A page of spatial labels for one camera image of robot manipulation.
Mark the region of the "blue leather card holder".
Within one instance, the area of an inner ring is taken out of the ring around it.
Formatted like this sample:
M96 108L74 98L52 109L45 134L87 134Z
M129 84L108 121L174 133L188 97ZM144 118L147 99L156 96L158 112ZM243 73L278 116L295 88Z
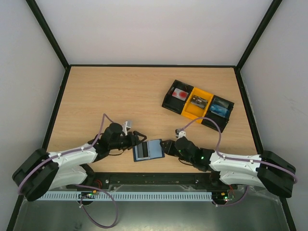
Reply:
M161 139L144 141L133 148L134 162L164 158L165 153L160 145Z

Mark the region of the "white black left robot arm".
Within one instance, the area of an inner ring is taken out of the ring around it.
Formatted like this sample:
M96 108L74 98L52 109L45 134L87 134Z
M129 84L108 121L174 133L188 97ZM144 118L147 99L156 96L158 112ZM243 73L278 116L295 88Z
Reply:
M94 170L89 166L106 158L111 150L130 150L147 137L130 126L111 123L103 133L77 148L47 152L35 150L13 173L18 193L32 202L46 192L67 185L91 185Z

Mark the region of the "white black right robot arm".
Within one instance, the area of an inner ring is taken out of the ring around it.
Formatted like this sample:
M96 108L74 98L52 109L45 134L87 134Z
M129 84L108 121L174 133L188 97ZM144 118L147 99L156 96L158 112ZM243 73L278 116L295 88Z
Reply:
M202 172L213 172L210 184L214 188L240 184L262 187L279 197L292 196L296 168L272 151L247 156L226 154L199 148L186 137L161 141L160 146L167 155L186 161Z

